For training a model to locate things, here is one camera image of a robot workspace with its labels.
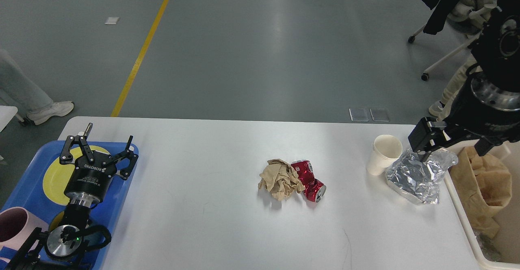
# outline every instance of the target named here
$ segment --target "pink mug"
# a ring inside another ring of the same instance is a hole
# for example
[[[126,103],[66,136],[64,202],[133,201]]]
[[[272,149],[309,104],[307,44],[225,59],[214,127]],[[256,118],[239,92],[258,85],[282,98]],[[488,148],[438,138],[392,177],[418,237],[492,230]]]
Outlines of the pink mug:
[[[11,207],[0,212],[0,248],[5,246],[18,251],[37,227],[46,231],[49,225],[23,207]]]

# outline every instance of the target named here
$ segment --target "leg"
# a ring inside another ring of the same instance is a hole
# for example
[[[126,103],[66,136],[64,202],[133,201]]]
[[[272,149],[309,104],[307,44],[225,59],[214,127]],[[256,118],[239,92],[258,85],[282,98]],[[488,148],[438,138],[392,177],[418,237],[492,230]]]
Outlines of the leg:
[[[477,61],[473,57],[473,55],[470,55],[464,65],[460,66],[460,68],[453,74],[453,77],[451,77],[448,85],[446,85],[446,88],[444,88],[444,91],[442,92],[442,97],[440,101],[434,102],[428,109],[429,114],[432,116],[440,117],[442,118],[442,114],[444,114],[445,118],[448,116],[450,112],[450,100],[453,101],[455,96],[457,95],[457,92],[459,92],[459,89],[464,85],[464,82],[466,82],[466,70],[468,68],[475,64]]]
[[[46,122],[52,116],[65,116],[74,109],[71,101],[52,101],[22,73],[5,50],[0,50],[0,88],[27,110],[27,118],[35,125]]]
[[[444,91],[442,92],[442,98],[440,101],[443,105],[447,105],[448,101],[454,97],[455,93],[459,91],[462,85],[464,85],[464,82],[468,79],[468,77],[466,77],[466,70],[476,62],[477,61],[473,55],[470,55],[464,65],[460,66],[453,77],[451,77],[448,85],[446,85],[446,88],[444,88]]]
[[[52,99],[28,79],[9,56],[0,50],[0,87],[28,112],[38,112],[52,105]]]

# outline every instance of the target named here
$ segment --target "crumpled paper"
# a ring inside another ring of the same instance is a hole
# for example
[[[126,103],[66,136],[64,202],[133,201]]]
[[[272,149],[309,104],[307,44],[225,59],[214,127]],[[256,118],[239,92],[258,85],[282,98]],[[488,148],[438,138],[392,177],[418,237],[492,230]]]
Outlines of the crumpled paper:
[[[474,147],[463,148],[450,176],[473,229],[494,238],[500,226],[493,216],[509,204],[512,180],[508,168],[489,153],[480,157]]]
[[[262,180],[258,183],[258,190],[266,188],[278,201],[288,198],[294,191],[299,194],[305,190],[298,173],[290,164],[280,159],[271,159],[267,164],[260,174]]]

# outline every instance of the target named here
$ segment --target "white bin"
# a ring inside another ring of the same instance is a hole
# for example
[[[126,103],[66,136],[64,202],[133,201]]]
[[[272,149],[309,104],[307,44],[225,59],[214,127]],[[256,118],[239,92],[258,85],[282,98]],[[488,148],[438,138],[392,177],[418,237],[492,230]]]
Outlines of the white bin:
[[[475,142],[470,141],[462,142],[450,147],[449,150],[459,154],[463,147],[473,146],[474,144]],[[502,146],[493,148],[490,154],[502,160],[505,166],[509,168],[512,179],[513,196],[511,201],[494,217],[494,220],[500,225],[500,230],[493,239],[493,243],[502,254],[504,262],[491,262],[484,258],[449,176],[445,178],[446,185],[479,265],[483,269],[490,270],[520,270],[520,142],[506,142]]]

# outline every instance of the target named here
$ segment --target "white table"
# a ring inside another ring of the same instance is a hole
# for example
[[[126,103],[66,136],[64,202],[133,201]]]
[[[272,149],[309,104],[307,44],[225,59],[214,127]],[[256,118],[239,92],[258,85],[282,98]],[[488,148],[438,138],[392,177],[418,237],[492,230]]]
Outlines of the white table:
[[[18,112],[17,107],[9,107],[6,105],[0,105],[0,132],[9,124],[13,116]]]
[[[76,117],[59,139],[89,122],[140,156],[103,269],[479,269],[444,184],[413,205],[364,170],[377,135],[411,125]],[[273,158],[309,159],[323,200],[258,191]]]

